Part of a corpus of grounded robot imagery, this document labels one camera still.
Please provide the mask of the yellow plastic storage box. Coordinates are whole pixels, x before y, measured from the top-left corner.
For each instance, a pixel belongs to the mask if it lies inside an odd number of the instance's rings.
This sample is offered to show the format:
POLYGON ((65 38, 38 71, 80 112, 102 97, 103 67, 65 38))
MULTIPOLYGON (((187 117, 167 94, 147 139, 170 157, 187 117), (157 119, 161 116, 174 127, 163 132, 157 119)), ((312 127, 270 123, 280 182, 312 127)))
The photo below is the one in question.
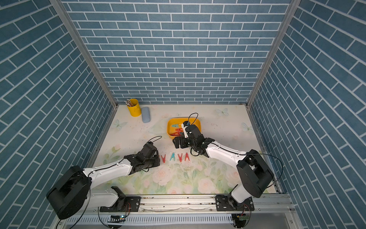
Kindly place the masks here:
POLYGON ((197 128, 201 131, 201 122, 199 119, 195 119, 194 117, 176 117, 172 118, 167 123, 167 134, 171 139, 174 139, 179 136, 185 137, 182 124, 185 121, 189 121, 191 124, 197 126, 197 128))

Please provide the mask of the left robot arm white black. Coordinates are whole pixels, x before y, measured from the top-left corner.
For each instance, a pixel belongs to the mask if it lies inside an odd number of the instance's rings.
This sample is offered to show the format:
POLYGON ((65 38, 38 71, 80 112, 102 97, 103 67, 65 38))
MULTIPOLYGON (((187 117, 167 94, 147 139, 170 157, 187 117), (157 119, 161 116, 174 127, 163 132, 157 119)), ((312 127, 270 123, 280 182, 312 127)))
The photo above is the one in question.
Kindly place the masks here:
POLYGON ((107 165, 85 168, 73 166, 59 178, 46 194, 46 198, 59 219, 68 219, 81 209, 100 208, 103 212, 130 211, 131 207, 120 188, 112 191, 92 190, 110 180, 158 167, 158 149, 149 141, 137 154, 124 156, 107 165))

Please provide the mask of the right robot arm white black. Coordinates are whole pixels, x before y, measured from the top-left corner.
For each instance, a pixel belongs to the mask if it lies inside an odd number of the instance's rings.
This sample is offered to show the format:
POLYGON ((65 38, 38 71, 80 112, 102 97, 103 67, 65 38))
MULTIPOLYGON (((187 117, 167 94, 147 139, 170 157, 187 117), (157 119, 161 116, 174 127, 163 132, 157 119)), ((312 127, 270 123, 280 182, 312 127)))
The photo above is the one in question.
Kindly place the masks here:
POLYGON ((227 195, 224 203, 231 210, 244 210, 245 201, 262 196, 274 179, 274 174, 261 154, 234 150, 223 146, 212 138, 204 137, 196 125, 182 124, 184 133, 173 139, 176 148, 189 148, 198 156, 224 162, 239 174, 240 181, 227 195))

